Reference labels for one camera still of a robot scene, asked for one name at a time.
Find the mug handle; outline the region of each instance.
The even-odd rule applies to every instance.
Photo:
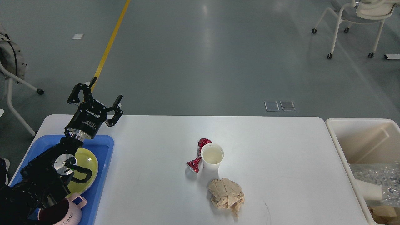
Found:
[[[78,193],[73,193],[73,194],[71,194],[71,196],[68,197],[68,199],[69,199],[71,202],[72,202],[73,200],[77,199],[77,198],[80,198],[80,199],[82,200],[79,204],[77,204],[77,206],[78,206],[80,209],[83,208],[83,207],[86,205],[86,203],[88,203],[88,201],[87,201],[84,197],[80,196],[80,194],[78,194]]]

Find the chair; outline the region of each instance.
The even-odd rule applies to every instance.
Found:
[[[400,3],[400,0],[331,0],[331,4],[338,14],[336,14],[332,8],[326,8],[311,33],[317,33],[317,27],[324,18],[326,12],[331,12],[335,17],[337,17],[332,48],[327,56],[328,59],[331,59],[335,48],[336,38],[338,36],[339,24],[342,21],[349,22],[348,26],[344,29],[345,33],[349,32],[349,29],[353,24],[372,24],[380,22],[374,47],[372,48],[372,52],[368,55],[368,57],[372,58],[376,51],[376,47],[378,46],[385,19],[392,15],[393,10],[398,3]]]
[[[2,73],[6,79],[4,92],[7,95],[7,105],[10,111],[29,131],[29,133],[35,136],[36,132],[28,125],[28,123],[22,118],[17,110],[15,110],[11,102],[12,86],[14,82],[17,84],[24,84],[40,95],[44,94],[42,89],[37,89],[28,82],[24,81],[25,70],[26,63],[21,53],[21,49],[16,43],[9,39],[5,29],[0,24],[0,73]]]

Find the paper bag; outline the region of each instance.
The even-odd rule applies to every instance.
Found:
[[[208,185],[212,194],[211,202],[217,209],[231,209],[236,217],[240,206],[244,203],[242,188],[228,178],[214,179]]]

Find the white chair frame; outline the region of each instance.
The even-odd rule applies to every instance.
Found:
[[[357,22],[349,21],[349,20],[346,20],[346,19],[342,18],[343,10],[344,10],[346,7],[355,7],[355,8],[359,7],[360,9],[369,10],[369,9],[378,8],[378,7],[380,7],[383,3],[393,4],[392,10],[391,10],[391,12],[390,12],[387,16],[379,16],[379,17],[376,17],[376,18],[374,18],[373,16],[363,16],[363,18],[365,18],[365,19],[376,20],[376,22],[371,22],[371,23],[368,23],[368,24],[373,24],[373,23],[378,23],[378,22],[380,22],[378,34],[376,35],[375,43],[374,43],[374,46],[373,46],[373,48],[372,48],[372,52],[370,52],[369,55],[368,55],[368,57],[372,58],[372,57],[374,56],[374,53],[375,53],[375,51],[376,51],[376,48],[378,47],[378,42],[379,42],[380,35],[381,35],[381,33],[382,33],[383,24],[385,23],[385,19],[388,18],[388,17],[390,17],[390,16],[392,15],[393,10],[394,10],[394,8],[395,8],[395,4],[398,4],[399,2],[400,2],[400,0],[380,0],[380,1],[377,1],[377,4],[371,4],[371,5],[369,5],[369,4],[365,4],[365,3],[359,2],[359,1],[356,2],[355,0],[352,0],[351,3],[344,4],[344,5],[341,7],[341,9],[340,9],[340,11],[339,11],[338,14],[336,14],[336,12],[335,12],[332,8],[328,7],[328,8],[325,9],[324,13],[321,15],[320,19],[318,20],[317,24],[315,25],[314,29],[312,29],[311,32],[312,32],[313,34],[315,34],[315,33],[317,32],[317,27],[318,27],[319,23],[322,21],[322,19],[324,18],[325,14],[326,14],[327,12],[332,13],[332,15],[334,15],[334,16],[337,18],[337,21],[336,21],[336,28],[335,28],[335,34],[334,34],[334,38],[333,38],[333,42],[332,42],[332,47],[331,47],[330,53],[327,55],[327,58],[328,58],[328,59],[331,59],[331,58],[332,58],[332,55],[333,55],[333,51],[334,51],[334,49],[335,49],[335,44],[336,44],[336,39],[337,39],[337,36],[338,36],[338,31],[339,31],[339,25],[340,25],[340,23],[343,22],[343,21],[349,22],[349,25],[348,25],[348,26],[346,27],[346,29],[344,30],[345,33],[347,33],[347,32],[349,31],[349,28],[350,28],[353,24],[364,24],[364,23],[357,23]]]
[[[22,80],[21,78],[17,77],[16,75],[10,73],[8,70],[6,70],[3,65],[0,63],[0,71],[1,73],[4,74],[4,76],[7,76],[8,79],[6,79],[5,82],[5,93],[7,95],[7,106],[9,107],[10,111],[14,114],[14,116],[22,123],[22,125],[28,130],[32,136],[36,135],[36,132],[28,125],[28,123],[24,120],[24,118],[17,112],[17,110],[14,108],[11,102],[12,98],[12,85],[15,81],[26,85],[28,88],[32,89],[33,91],[37,92],[38,94],[42,95],[44,94],[44,91],[42,89],[38,89],[31,85],[30,83]]]

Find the pink mug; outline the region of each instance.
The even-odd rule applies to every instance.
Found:
[[[77,198],[82,200],[78,205],[72,202]],[[78,193],[73,193],[57,205],[53,205],[44,210],[39,209],[38,220],[53,225],[77,225],[82,218],[82,211],[80,209],[83,208],[87,202],[88,201]]]

